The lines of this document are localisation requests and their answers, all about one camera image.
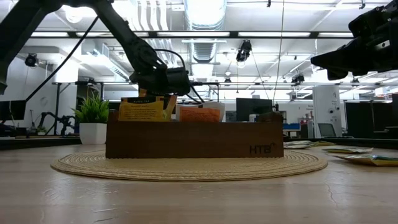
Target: round placemat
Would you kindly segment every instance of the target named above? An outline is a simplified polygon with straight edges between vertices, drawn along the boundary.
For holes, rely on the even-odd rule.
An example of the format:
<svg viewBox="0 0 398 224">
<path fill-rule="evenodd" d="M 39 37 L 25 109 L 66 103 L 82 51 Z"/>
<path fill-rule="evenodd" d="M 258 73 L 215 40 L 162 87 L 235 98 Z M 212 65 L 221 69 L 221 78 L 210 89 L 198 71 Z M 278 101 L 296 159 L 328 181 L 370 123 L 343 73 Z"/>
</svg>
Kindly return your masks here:
<svg viewBox="0 0 398 224">
<path fill-rule="evenodd" d="M 285 150 L 281 158 L 106 159 L 105 151 L 78 152 L 51 167 L 69 174 L 148 181 L 252 180 L 320 170 L 327 161 Z"/>
</svg>

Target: table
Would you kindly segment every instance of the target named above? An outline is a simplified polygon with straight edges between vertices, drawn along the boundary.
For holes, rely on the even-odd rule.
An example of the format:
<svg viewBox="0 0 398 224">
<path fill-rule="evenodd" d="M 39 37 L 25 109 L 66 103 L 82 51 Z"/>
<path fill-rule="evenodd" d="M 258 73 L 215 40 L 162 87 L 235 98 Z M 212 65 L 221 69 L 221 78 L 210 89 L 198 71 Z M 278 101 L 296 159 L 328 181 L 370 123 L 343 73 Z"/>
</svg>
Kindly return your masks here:
<svg viewBox="0 0 398 224">
<path fill-rule="evenodd" d="M 284 129 L 283 132 L 286 132 L 289 138 L 292 137 L 291 133 L 295 132 L 296 133 L 295 138 L 300 138 L 301 129 L 300 130 L 299 129 Z"/>
<path fill-rule="evenodd" d="M 235 182 L 135 182 L 68 175 L 49 164 L 104 146 L 0 151 L 0 223 L 396 223 L 398 167 L 329 160 L 308 174 Z M 398 156 L 395 150 L 375 150 Z"/>
</svg>

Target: camera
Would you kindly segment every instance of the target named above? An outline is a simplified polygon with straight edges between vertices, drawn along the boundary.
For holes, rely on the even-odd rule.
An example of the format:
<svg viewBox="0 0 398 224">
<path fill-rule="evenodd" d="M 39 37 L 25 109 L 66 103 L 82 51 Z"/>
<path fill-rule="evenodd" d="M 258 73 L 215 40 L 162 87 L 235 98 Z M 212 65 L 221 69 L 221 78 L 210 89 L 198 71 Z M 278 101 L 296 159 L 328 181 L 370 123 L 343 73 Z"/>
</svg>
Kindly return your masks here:
<svg viewBox="0 0 398 224">
<path fill-rule="evenodd" d="M 29 54 L 25 59 L 25 65 L 28 67 L 37 67 L 38 64 L 37 54 Z"/>
</svg>

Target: monitor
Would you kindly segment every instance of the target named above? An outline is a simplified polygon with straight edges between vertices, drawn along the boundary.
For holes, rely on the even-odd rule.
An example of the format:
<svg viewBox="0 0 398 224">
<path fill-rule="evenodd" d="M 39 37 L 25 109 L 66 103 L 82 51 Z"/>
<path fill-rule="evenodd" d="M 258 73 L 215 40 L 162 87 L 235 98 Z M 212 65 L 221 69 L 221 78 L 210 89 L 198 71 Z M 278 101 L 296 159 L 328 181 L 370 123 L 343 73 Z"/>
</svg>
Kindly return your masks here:
<svg viewBox="0 0 398 224">
<path fill-rule="evenodd" d="M 250 114 L 272 112 L 272 100 L 237 98 L 236 121 L 249 121 Z"/>
<path fill-rule="evenodd" d="M 332 124 L 318 124 L 321 138 L 336 137 L 335 129 Z"/>
<path fill-rule="evenodd" d="M 0 122 L 25 119 L 25 100 L 0 101 Z"/>
</svg>

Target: snack package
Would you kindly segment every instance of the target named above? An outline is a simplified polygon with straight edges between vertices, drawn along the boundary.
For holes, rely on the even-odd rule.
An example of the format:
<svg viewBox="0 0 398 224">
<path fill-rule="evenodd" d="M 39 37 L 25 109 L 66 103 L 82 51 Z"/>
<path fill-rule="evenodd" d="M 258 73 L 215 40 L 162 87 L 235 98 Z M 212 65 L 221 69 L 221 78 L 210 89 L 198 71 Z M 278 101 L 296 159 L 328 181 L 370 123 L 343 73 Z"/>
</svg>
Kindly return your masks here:
<svg viewBox="0 0 398 224">
<path fill-rule="evenodd" d="M 351 146 L 327 146 L 322 149 L 326 152 L 334 152 L 334 153 L 372 153 L 373 148 L 369 149 L 357 149 Z"/>
<path fill-rule="evenodd" d="M 164 121 L 164 97 L 122 98 L 119 109 L 120 121 Z"/>
<path fill-rule="evenodd" d="M 176 105 L 176 121 L 222 122 L 225 114 L 225 104 L 217 102 L 200 105 Z"/>
<path fill-rule="evenodd" d="M 176 103 L 177 96 L 175 95 L 160 96 L 140 88 L 139 97 L 122 98 L 119 120 L 171 121 Z"/>
<path fill-rule="evenodd" d="M 308 149 L 314 145 L 311 141 L 284 142 L 284 149 Z"/>
<path fill-rule="evenodd" d="M 334 156 L 358 164 L 370 166 L 398 166 L 398 157 L 389 156 Z"/>
</svg>

